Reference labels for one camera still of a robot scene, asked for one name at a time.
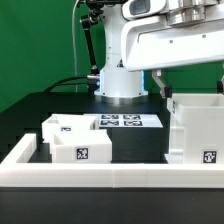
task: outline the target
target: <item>white cube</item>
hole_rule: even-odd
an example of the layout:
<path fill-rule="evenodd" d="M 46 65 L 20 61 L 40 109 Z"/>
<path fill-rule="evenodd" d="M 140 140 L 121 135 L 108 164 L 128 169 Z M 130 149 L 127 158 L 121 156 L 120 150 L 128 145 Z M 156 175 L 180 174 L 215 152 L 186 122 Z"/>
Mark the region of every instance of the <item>white cube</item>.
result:
<path fill-rule="evenodd" d="M 106 130 L 76 133 L 55 133 L 53 163 L 110 163 L 112 142 Z"/>
<path fill-rule="evenodd" d="M 99 129 L 98 116 L 52 114 L 42 123 L 44 143 L 50 143 L 56 132 L 80 132 Z"/>

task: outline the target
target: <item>white block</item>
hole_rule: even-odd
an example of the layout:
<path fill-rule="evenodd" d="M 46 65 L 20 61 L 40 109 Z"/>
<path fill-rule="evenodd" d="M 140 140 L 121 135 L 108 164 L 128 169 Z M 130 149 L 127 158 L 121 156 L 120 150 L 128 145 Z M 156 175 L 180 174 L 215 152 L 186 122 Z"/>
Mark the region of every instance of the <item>white block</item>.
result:
<path fill-rule="evenodd" d="M 111 160 L 112 143 L 106 130 L 54 135 L 53 163 L 110 163 Z"/>
<path fill-rule="evenodd" d="M 25 134 L 1 164 L 27 163 L 36 150 L 36 134 Z"/>
<path fill-rule="evenodd" d="M 173 94 L 167 107 L 172 126 L 176 126 L 176 130 L 171 126 L 170 142 L 173 146 L 183 146 L 183 163 L 224 164 L 223 95 Z"/>
<path fill-rule="evenodd" d="M 42 137 L 45 143 L 50 143 L 55 132 L 80 132 L 97 129 L 99 129 L 97 116 L 52 114 L 42 123 Z"/>

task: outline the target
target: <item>cable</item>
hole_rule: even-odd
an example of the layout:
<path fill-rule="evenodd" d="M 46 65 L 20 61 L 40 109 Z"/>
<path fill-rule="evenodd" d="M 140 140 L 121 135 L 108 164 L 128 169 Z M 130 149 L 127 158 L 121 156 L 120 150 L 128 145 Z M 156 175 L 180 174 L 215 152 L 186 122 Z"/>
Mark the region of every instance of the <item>cable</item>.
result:
<path fill-rule="evenodd" d="M 81 0 L 76 0 L 75 5 L 72 11 L 72 42 L 73 42 L 73 53 L 74 53 L 74 66 L 75 66 L 75 76 L 78 75 L 78 68 L 77 68 L 77 52 L 76 52 L 76 38 L 75 38 L 75 11 L 76 8 Z"/>
<path fill-rule="evenodd" d="M 87 79 L 87 76 L 75 76 L 75 77 L 70 77 L 70 78 L 62 79 L 62 80 L 54 83 L 53 85 L 49 86 L 48 88 L 46 88 L 44 90 L 44 92 L 45 93 L 49 93 L 53 88 L 55 88 L 56 86 L 62 85 L 64 82 L 69 82 L 69 81 L 79 80 L 79 79 Z"/>

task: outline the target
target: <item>black cable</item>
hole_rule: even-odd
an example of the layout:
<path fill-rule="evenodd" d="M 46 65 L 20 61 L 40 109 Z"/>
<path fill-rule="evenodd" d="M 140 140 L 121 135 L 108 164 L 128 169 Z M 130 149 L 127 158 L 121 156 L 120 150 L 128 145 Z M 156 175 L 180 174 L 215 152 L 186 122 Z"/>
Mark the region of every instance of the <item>black cable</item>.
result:
<path fill-rule="evenodd" d="M 48 88 L 46 88 L 44 90 L 45 93 L 49 93 L 52 89 L 54 89 L 56 86 L 64 83 L 64 82 L 69 82 L 72 80 L 79 80 L 79 79 L 87 79 L 87 76 L 74 76 L 74 77 L 70 77 L 70 78 L 66 78 L 66 79 L 62 79 L 56 83 L 54 83 L 53 85 L 49 86 Z"/>

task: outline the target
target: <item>open box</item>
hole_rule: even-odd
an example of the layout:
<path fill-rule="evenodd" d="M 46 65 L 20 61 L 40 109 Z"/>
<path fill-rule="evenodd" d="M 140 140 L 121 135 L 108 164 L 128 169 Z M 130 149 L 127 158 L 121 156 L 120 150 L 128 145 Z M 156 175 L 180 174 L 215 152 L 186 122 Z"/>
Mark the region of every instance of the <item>open box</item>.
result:
<path fill-rule="evenodd" d="M 224 164 L 224 97 L 216 94 L 174 94 L 169 154 L 185 164 Z"/>

